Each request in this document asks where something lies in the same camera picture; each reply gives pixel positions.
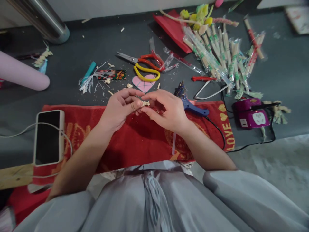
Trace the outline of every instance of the hot glue gun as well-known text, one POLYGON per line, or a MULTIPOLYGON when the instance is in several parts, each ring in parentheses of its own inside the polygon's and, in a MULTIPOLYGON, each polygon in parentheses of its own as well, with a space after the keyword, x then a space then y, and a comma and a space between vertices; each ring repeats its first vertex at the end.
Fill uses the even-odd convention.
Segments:
POLYGON ((198 116, 206 117, 209 114, 209 110, 201 109, 201 108, 198 108, 195 105, 193 105, 188 100, 186 91, 187 91, 186 87, 185 87, 185 85, 183 84, 183 81, 182 81, 181 83, 179 83, 179 86, 175 90, 175 93, 174 93, 174 95, 176 97, 179 97, 183 101, 184 110, 191 111, 192 113, 194 113, 198 116))

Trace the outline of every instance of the scissors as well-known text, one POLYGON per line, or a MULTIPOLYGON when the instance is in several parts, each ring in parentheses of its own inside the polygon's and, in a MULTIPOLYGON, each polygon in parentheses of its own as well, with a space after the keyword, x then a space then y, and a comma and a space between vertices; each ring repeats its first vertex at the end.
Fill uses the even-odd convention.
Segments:
POLYGON ((124 58, 124 59, 126 59, 126 60, 128 60, 128 61, 130 61, 131 63, 135 64, 133 68, 134 68, 136 74, 138 75, 138 77, 141 80, 146 81, 146 82, 153 82, 153 81, 158 80, 160 78, 160 71, 163 71, 165 69, 165 67, 162 67, 163 64, 164 64, 163 60, 159 56, 157 56, 155 53, 148 54, 148 55, 143 55, 143 56, 141 56, 141 58, 134 58, 134 57, 128 56, 128 55, 120 53, 120 52, 117 52, 117 55, 122 57, 122 58, 124 58), (159 67, 155 66, 149 60, 146 60, 146 59, 149 59, 149 58, 155 59, 157 61, 157 63, 160 65, 160 67, 162 67, 162 69, 160 69, 159 67), (153 69, 144 68, 144 67, 140 66, 138 64, 138 62, 146 63, 150 67, 152 67, 153 69), (144 72, 155 73, 155 74, 157 74, 157 77, 153 78, 153 79, 144 78, 140 74, 140 72, 138 71, 137 68, 139 68, 140 70, 142 70, 144 72))

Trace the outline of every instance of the hand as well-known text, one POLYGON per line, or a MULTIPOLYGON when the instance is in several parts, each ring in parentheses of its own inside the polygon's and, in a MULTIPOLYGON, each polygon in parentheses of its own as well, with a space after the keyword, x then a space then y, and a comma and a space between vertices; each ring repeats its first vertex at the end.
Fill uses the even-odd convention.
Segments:
POLYGON ((126 117, 135 112, 136 115, 143 105, 135 96, 143 96, 145 93, 135 89, 123 89, 112 95, 107 103, 99 124, 111 132, 116 132, 124 124, 126 117))
POLYGON ((190 120, 187 118, 183 102, 180 98, 172 95, 165 90, 157 90, 147 93, 142 96, 142 100, 148 100, 150 107, 143 107, 141 111, 146 113, 151 119, 153 119, 160 126, 173 131, 179 135, 186 132, 188 126, 190 126, 190 120), (163 114, 158 114, 152 108, 156 107, 163 114))

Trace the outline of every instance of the pink heart paper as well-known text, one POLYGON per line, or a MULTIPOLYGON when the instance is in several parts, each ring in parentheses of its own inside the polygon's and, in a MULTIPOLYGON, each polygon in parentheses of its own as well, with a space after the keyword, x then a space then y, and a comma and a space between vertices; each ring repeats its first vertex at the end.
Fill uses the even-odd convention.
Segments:
MULTIPOLYGON (((145 76, 145 78, 154 79, 155 76, 150 74, 150 75, 145 76)), ((145 82, 145 81, 141 80, 138 76, 135 76, 132 79, 132 83, 133 83, 133 85, 136 86, 136 88, 140 89, 144 93, 147 93, 151 89, 151 87, 154 86, 155 81, 145 82)))

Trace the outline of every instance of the smartphone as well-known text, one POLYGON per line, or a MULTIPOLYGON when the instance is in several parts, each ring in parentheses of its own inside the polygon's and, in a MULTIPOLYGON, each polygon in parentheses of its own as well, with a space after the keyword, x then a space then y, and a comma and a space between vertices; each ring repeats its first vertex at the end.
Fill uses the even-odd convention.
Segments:
POLYGON ((62 161, 64 153, 64 111, 54 110, 38 113, 36 122, 52 124, 37 124, 35 126, 34 155, 35 166, 56 164, 62 161))

